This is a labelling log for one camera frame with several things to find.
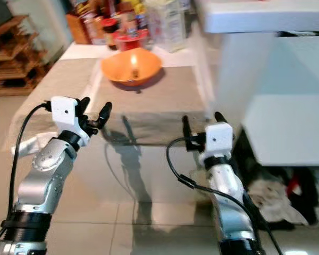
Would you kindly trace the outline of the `metal fork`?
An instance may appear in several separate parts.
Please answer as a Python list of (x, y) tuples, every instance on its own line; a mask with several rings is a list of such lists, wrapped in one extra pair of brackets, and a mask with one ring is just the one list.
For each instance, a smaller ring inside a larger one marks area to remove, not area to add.
[(136, 55), (132, 55), (130, 56), (130, 78), (128, 78), (128, 82), (135, 82), (138, 77), (138, 59)]

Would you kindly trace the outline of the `orange plastic bowl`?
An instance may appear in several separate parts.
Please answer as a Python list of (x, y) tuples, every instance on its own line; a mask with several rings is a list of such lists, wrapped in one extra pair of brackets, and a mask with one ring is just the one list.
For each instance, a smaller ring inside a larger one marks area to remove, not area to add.
[[(138, 59), (139, 77), (135, 82), (128, 82), (128, 78), (130, 78), (130, 56), (132, 55), (136, 55)], [(161, 68), (162, 59), (144, 48), (128, 49), (101, 60), (104, 77), (111, 82), (120, 83), (126, 87), (139, 87), (157, 75)]]

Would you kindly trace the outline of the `beige woven table mat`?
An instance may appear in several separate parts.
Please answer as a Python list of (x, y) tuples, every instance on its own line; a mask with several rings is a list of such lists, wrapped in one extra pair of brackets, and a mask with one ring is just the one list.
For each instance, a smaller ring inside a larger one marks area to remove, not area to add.
[(202, 128), (207, 120), (207, 107), (191, 66), (162, 68), (147, 87), (124, 90), (101, 75), (99, 59), (65, 59), (55, 63), (16, 111), (2, 137), (4, 149), (14, 146), (30, 110), (54, 96), (89, 97), (86, 113), (90, 118), (110, 102), (113, 108), (105, 129), (116, 142), (125, 134), (134, 144), (165, 145), (182, 136), (182, 117), (189, 117), (194, 129)]

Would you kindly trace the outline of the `black and red garment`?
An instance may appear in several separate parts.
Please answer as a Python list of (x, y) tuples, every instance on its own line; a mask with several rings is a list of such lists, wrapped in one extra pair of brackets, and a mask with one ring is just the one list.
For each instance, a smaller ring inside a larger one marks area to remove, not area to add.
[[(286, 194), (294, 209), (297, 209), (308, 221), (308, 225), (319, 223), (316, 209), (319, 207), (319, 192), (316, 187), (316, 177), (310, 167), (265, 167), (254, 155), (246, 133), (240, 134), (234, 147), (234, 159), (238, 166), (238, 174), (248, 191), (248, 186), (257, 179), (279, 180), (286, 186)], [(255, 211), (259, 209), (251, 200)], [(272, 230), (293, 230), (302, 224), (293, 224), (285, 220), (269, 223)]]

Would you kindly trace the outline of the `white table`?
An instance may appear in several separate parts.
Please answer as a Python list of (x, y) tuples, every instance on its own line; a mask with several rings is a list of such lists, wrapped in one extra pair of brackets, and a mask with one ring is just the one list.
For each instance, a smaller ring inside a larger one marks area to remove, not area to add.
[(264, 166), (319, 167), (319, 37), (279, 37), (243, 127)]

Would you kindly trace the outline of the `brown bread loaf bag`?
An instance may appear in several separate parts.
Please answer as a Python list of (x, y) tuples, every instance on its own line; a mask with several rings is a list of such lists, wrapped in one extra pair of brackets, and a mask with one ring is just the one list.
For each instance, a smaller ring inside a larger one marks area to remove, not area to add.
[(65, 15), (74, 42), (81, 45), (103, 45), (104, 37), (95, 24), (93, 14), (77, 15), (74, 12)]

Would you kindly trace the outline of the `red instant noodle cup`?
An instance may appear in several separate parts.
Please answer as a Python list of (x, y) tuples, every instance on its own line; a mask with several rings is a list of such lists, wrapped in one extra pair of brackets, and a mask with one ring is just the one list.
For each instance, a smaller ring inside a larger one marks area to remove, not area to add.
[(112, 38), (116, 44), (116, 48), (120, 51), (126, 51), (128, 49), (135, 48), (147, 49), (149, 30), (140, 29), (137, 31), (136, 36), (128, 36), (126, 34), (122, 34), (121, 30), (118, 30), (112, 34)]

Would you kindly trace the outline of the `dark jar with red lid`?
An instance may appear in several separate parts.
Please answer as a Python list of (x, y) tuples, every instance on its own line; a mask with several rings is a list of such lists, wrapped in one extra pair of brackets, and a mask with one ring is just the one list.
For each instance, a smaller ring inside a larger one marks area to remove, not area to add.
[(109, 49), (117, 50), (114, 33), (118, 30), (119, 26), (116, 19), (103, 19), (101, 22), (104, 30), (106, 44)]

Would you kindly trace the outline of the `wooden slatted shelf rack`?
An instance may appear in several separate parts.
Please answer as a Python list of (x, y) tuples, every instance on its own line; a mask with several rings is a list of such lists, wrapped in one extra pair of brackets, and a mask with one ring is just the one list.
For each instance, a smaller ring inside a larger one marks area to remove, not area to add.
[(26, 14), (0, 25), (0, 97), (30, 94), (47, 73), (47, 51), (38, 37)]

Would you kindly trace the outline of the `white crumpled cloth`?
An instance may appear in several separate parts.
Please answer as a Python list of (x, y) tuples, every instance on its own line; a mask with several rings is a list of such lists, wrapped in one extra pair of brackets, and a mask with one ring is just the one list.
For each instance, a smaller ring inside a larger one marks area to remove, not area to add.
[(269, 223), (283, 220), (308, 225), (306, 218), (294, 209), (286, 194), (286, 186), (279, 180), (257, 179), (248, 186), (248, 195), (260, 214)]

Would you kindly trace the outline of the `brown-lidded drink powder bottle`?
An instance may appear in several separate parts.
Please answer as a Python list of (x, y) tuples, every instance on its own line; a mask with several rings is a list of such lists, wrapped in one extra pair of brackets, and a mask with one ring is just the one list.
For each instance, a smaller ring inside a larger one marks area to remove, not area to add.
[(129, 37), (137, 36), (136, 15), (132, 3), (120, 2), (117, 6), (119, 17), (121, 19), (121, 27), (124, 34)]

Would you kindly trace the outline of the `red printed cereal bag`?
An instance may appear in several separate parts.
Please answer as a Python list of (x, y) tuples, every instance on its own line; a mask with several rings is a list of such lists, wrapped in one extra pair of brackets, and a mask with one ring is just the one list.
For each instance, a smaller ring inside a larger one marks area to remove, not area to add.
[(72, 12), (76, 15), (100, 14), (100, 0), (70, 0), (70, 2), (73, 6)]

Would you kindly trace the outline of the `white cracker package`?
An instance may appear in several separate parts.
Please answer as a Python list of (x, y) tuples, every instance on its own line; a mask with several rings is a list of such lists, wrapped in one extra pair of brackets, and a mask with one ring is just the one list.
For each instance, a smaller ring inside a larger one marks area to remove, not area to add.
[(154, 45), (169, 53), (186, 48), (186, 23), (179, 0), (145, 0), (144, 5)]

